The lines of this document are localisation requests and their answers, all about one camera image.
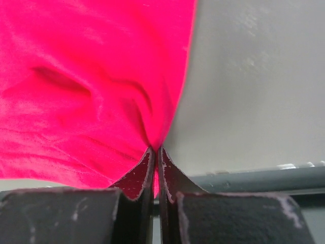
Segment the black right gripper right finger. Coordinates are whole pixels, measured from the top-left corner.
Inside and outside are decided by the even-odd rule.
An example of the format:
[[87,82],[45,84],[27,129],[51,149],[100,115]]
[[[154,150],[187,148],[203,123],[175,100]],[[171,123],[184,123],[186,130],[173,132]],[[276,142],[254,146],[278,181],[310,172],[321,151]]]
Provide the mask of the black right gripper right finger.
[[279,193],[209,193],[157,152],[163,243],[314,243],[298,204]]

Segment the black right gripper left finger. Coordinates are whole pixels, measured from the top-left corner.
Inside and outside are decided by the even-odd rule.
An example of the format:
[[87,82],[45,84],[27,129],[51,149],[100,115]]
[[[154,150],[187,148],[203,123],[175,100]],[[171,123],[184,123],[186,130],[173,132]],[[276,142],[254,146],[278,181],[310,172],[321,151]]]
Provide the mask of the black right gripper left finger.
[[17,189],[1,199],[1,243],[151,243],[155,153],[106,189]]

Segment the red t-shirt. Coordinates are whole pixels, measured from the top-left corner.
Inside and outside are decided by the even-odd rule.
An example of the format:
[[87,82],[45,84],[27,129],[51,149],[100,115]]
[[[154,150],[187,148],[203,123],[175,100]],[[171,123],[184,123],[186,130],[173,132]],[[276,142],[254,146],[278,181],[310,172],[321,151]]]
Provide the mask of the red t-shirt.
[[1,1],[1,179],[106,188],[164,142],[196,1]]

